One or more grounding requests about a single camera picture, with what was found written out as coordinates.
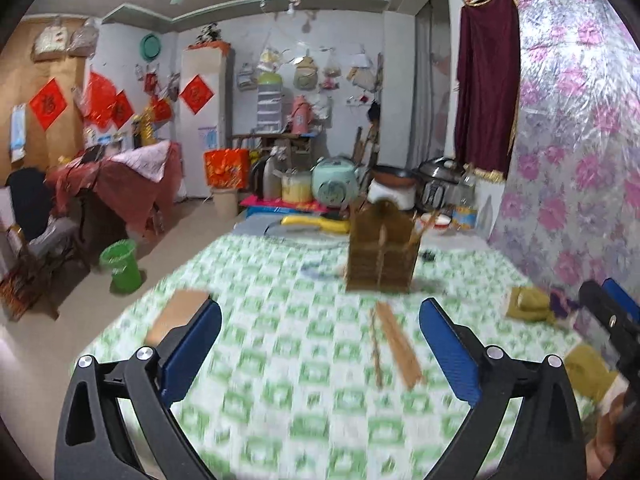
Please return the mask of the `person's right hand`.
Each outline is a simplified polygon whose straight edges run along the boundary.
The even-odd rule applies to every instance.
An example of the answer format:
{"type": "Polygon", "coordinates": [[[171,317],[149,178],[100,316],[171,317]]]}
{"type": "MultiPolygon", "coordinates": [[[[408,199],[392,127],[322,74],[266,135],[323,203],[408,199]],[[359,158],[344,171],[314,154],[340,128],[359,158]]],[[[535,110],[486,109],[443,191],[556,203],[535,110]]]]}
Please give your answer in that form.
{"type": "Polygon", "coordinates": [[[610,409],[601,415],[597,423],[596,436],[586,444],[587,479],[600,479],[615,457],[615,427],[623,413],[625,395],[616,396],[610,409]]]}

